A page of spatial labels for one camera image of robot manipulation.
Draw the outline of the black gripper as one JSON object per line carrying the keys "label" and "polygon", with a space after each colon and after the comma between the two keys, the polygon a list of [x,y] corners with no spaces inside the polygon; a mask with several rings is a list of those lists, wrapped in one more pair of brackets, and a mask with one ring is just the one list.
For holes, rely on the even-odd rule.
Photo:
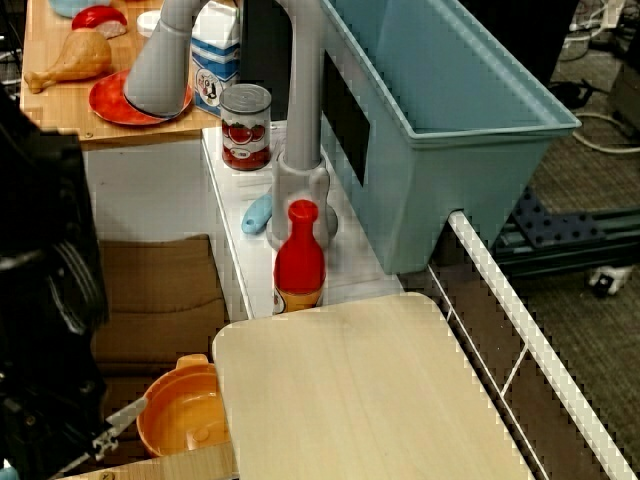
{"label": "black gripper", "polygon": [[106,384],[92,335],[1,327],[1,458],[20,479],[51,479],[101,454]]}

